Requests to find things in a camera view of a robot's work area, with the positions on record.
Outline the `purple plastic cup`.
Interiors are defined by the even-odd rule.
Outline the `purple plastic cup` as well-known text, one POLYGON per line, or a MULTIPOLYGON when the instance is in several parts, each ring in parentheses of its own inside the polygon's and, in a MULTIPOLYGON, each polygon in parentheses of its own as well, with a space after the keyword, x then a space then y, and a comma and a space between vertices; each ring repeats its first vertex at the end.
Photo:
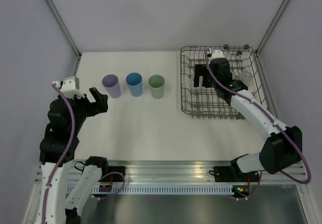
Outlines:
POLYGON ((108 74, 104 76, 102 79, 102 85, 111 98, 117 99, 121 96, 119 79, 116 75, 108 74))

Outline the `blue plastic cup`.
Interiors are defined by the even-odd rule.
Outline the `blue plastic cup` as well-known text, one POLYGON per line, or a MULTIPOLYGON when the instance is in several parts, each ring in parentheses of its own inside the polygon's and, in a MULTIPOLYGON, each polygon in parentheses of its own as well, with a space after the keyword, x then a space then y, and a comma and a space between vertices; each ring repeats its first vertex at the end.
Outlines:
POLYGON ((140 97, 142 95, 142 81, 141 74, 132 72, 127 75, 126 83, 134 97, 140 97))

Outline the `green plastic cup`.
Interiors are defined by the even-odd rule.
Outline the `green plastic cup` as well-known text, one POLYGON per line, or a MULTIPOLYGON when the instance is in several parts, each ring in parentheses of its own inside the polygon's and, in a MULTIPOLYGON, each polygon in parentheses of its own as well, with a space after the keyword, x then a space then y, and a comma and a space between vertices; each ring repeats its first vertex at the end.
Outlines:
POLYGON ((154 99, 161 99, 164 94, 165 79, 161 75, 155 74, 148 79, 151 95, 154 99))

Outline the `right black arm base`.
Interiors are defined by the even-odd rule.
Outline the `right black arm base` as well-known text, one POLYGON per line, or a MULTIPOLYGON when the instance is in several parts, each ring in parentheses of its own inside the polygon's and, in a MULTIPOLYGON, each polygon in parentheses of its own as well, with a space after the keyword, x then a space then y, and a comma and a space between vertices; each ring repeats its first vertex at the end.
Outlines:
POLYGON ((215 182, 237 182, 238 179, 233 174, 233 171, 229 166, 215 166, 213 167, 213 175, 215 178, 215 182))

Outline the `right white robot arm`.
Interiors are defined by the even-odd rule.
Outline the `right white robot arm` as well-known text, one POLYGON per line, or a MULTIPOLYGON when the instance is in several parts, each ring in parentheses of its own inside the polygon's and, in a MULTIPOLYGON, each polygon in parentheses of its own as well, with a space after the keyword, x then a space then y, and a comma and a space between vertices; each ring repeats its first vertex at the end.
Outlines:
POLYGON ((301 130, 297 126, 287 126, 264 109, 243 81, 233 79, 226 58, 195 65, 194 86, 214 88, 217 96, 241 113, 264 142, 259 152, 230 162, 229 174, 233 180, 241 181, 254 171, 276 174, 301 161, 301 130))

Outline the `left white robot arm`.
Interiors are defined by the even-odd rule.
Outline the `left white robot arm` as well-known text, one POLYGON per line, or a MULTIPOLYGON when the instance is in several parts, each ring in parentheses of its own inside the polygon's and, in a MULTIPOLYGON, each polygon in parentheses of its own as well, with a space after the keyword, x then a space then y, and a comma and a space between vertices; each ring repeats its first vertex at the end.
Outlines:
POLYGON ((49 123, 40 143, 42 189, 36 223, 80 223, 81 214, 91 190, 98 181, 110 176, 108 161, 104 157, 91 156, 85 162, 76 186, 67 195, 68 176, 79 144, 78 133, 89 117, 108 111, 108 96, 96 88, 89 91, 94 97, 90 102, 86 95, 69 97, 66 91, 52 86, 58 93, 50 103, 49 123))

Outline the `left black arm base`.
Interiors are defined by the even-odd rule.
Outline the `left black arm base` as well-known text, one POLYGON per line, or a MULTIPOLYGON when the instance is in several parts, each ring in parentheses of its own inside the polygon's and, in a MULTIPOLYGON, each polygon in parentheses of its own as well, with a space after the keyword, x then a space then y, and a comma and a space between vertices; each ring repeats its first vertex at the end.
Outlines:
POLYGON ((125 171, 125 166, 109 166, 103 170, 102 177, 99 180, 99 182, 121 183, 124 180, 120 176, 120 174, 122 174, 123 177, 125 177, 125 171))

